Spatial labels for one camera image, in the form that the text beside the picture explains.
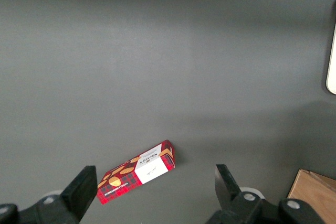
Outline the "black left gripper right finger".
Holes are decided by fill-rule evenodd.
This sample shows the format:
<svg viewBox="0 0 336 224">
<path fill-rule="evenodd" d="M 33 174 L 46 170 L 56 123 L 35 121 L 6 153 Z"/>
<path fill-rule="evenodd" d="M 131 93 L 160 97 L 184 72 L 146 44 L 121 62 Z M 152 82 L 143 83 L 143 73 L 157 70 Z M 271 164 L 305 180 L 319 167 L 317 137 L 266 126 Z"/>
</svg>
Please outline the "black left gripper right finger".
<svg viewBox="0 0 336 224">
<path fill-rule="evenodd" d="M 303 200 L 285 198 L 273 205 L 250 190 L 242 191 L 224 164 L 215 167 L 215 191 L 221 210 L 207 223 L 324 223 Z"/>
</svg>

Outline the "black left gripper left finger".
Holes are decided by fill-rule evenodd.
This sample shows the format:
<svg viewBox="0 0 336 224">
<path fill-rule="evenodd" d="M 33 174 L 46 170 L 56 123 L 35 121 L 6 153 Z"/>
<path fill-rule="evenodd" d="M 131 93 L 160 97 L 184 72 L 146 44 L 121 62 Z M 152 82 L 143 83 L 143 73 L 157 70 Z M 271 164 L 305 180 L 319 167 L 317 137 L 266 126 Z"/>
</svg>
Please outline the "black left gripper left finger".
<svg viewBox="0 0 336 224">
<path fill-rule="evenodd" d="M 60 193 L 49 194 L 19 210 L 16 204 L 1 204 L 1 223 L 79 223 L 98 190 L 95 166 L 85 166 Z"/>
</svg>

